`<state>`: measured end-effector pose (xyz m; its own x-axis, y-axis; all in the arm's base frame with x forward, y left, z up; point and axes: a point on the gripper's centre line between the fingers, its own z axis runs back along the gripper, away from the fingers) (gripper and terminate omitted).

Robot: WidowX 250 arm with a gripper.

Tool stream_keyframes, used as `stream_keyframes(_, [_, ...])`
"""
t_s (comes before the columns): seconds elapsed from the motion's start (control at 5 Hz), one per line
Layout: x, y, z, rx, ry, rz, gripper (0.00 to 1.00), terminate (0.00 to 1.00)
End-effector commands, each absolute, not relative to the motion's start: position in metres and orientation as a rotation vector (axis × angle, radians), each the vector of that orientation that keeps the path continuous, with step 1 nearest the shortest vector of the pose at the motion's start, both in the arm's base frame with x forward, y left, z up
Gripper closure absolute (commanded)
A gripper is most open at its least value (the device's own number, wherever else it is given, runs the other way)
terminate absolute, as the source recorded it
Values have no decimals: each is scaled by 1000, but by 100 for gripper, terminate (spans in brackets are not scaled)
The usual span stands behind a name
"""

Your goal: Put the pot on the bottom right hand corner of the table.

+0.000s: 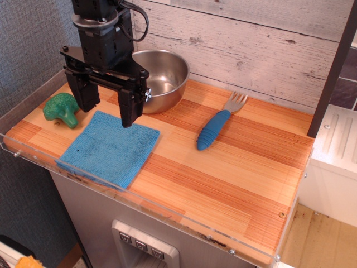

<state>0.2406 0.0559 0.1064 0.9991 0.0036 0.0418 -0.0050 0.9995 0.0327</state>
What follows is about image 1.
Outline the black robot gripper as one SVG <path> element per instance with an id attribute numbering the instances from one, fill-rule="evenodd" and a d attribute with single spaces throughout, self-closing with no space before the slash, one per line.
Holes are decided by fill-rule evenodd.
<path id="1" fill-rule="evenodd" d="M 72 94 L 83 112 L 100 102 L 98 86 L 118 93 L 122 126 L 130 127 L 143 113 L 143 102 L 150 99 L 149 72 L 132 57 L 131 27 L 79 29 L 81 45 L 63 46 L 65 73 Z"/>

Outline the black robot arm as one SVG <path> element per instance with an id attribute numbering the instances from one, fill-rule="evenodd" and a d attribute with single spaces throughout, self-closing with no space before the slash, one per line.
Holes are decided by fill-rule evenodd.
<path id="1" fill-rule="evenodd" d="M 149 72 L 132 57 L 134 43 L 131 11 L 143 9 L 128 1 L 73 1 L 72 21 L 79 47 L 63 46 L 67 82 L 80 109 L 88 112 L 100 102 L 99 87 L 118 93 L 122 126 L 130 127 L 142 115 L 151 97 Z"/>

